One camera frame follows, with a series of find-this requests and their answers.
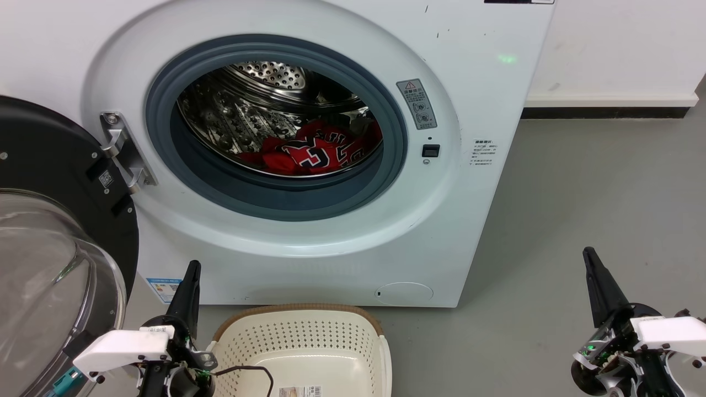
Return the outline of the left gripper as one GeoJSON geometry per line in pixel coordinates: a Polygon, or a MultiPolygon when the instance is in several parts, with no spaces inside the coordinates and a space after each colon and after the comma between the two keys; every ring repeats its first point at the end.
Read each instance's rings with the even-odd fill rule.
{"type": "Polygon", "coordinates": [[[189,262],[167,313],[136,331],[113,330],[99,336],[73,359],[91,382],[113,369],[138,369],[138,397],[214,397],[210,374],[218,361],[194,345],[201,296],[201,263],[189,262]]]}

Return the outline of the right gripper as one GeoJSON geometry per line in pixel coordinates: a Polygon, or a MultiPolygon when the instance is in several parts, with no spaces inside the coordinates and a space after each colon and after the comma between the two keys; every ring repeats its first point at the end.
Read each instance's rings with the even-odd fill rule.
{"type": "Polygon", "coordinates": [[[685,355],[706,369],[706,321],[631,304],[593,247],[583,259],[596,331],[573,355],[578,389],[595,397],[687,397],[669,361],[685,355]]]}

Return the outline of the red sports jersey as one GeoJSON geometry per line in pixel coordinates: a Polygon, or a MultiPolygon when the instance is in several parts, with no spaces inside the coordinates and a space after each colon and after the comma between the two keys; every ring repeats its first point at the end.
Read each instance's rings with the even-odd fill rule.
{"type": "Polygon", "coordinates": [[[371,155],[382,140],[376,121],[355,136],[342,127],[314,120],[302,126],[293,139],[267,137],[260,151],[239,153],[236,158],[266,173],[317,176],[356,165],[371,155]]]}

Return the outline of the cream perforated laundry basket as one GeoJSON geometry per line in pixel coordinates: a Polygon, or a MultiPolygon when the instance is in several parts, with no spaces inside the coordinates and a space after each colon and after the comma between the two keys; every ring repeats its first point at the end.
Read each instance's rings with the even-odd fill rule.
{"type": "Polygon", "coordinates": [[[215,332],[214,397],[277,397],[321,386],[323,397],[392,397],[392,358],[380,323],[341,304],[247,309],[215,332]]]}

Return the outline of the black washer door with glass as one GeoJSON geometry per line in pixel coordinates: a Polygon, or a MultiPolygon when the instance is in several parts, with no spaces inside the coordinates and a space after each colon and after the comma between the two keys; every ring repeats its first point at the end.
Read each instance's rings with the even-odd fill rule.
{"type": "Polygon", "coordinates": [[[138,247],[133,199],[99,142],[0,96],[0,397],[44,397],[83,347],[122,327],[138,247]]]}

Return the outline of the stainless steel washing machine drum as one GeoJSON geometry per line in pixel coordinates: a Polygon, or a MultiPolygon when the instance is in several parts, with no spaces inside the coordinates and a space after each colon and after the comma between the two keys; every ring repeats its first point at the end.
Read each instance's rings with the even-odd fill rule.
{"type": "Polygon", "coordinates": [[[278,61],[243,61],[210,71],[184,88],[176,102],[182,119],[202,145],[240,168],[273,178],[314,179],[347,173],[383,145],[382,140],[371,155],[350,168],[317,176],[266,173],[238,160],[239,153],[260,151],[267,137],[295,138],[302,126],[314,120],[342,127],[355,136],[373,121],[378,123],[369,107],[340,83],[278,61]]]}

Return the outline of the blue energy label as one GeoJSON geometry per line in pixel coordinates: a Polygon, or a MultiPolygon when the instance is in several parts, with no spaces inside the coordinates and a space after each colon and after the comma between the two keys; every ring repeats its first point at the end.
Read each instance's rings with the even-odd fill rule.
{"type": "Polygon", "coordinates": [[[163,304],[171,304],[182,279],[147,277],[146,282],[163,304]]]}

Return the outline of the grey rubber door gasket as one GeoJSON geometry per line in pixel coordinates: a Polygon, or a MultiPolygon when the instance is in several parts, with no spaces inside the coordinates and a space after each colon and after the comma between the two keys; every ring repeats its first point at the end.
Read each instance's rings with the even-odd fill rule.
{"type": "Polygon", "coordinates": [[[401,172],[408,131],[397,101],[377,78],[326,47],[277,35],[236,35],[203,42],[162,68],[146,101],[146,125],[156,152],[188,188],[228,210],[275,221],[315,221],[356,210],[380,196],[401,172]],[[210,71],[243,61],[302,66],[354,92],[383,133],[376,155],[327,178],[273,178],[217,155],[192,134],[176,102],[184,88],[210,71]]]}

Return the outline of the white front-load washing machine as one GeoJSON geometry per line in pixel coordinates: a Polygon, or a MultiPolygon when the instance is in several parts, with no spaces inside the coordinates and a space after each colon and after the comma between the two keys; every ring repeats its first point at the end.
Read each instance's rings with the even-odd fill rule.
{"type": "Polygon", "coordinates": [[[391,282],[433,289],[455,307],[525,105],[555,0],[0,0],[0,96],[29,101],[106,144],[121,113],[158,185],[131,194],[136,277],[183,279],[201,263],[207,305],[384,305],[391,282]],[[236,35],[326,47],[368,70],[408,131],[401,172],[380,196],[315,221],[255,218],[183,184],[152,145],[146,101],[186,50],[236,35]],[[421,80],[438,126],[417,130],[396,83],[421,80]],[[494,140],[491,166],[469,165],[494,140]],[[422,158],[422,146],[441,146],[422,158]]]}

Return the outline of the white text sticker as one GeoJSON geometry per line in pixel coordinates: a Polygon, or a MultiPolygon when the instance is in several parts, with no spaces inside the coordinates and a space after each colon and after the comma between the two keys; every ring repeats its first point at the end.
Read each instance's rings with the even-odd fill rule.
{"type": "Polygon", "coordinates": [[[496,159],[498,144],[491,139],[475,138],[469,156],[469,165],[474,167],[491,166],[496,159]]]}

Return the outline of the round white filter cover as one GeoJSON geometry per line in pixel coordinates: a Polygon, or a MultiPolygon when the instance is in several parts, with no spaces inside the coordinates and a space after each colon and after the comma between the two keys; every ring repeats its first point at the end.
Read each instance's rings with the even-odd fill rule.
{"type": "Polygon", "coordinates": [[[385,305],[396,307],[425,307],[433,298],[430,287],[418,282],[391,282],[380,286],[374,296],[385,305]]]}

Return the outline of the grey warning label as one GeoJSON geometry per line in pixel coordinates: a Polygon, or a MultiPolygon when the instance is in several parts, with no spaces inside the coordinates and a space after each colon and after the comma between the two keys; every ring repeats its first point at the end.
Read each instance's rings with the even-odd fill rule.
{"type": "Polygon", "coordinates": [[[396,83],[407,104],[417,130],[432,129],[438,126],[429,96],[419,79],[409,79],[396,83]]]}

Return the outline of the white wall baseboard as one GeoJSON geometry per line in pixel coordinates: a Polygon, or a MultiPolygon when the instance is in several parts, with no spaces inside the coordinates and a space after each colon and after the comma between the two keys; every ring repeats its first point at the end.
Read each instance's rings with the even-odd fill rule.
{"type": "Polygon", "coordinates": [[[681,120],[699,95],[619,95],[527,98],[522,120],[681,120]]]}

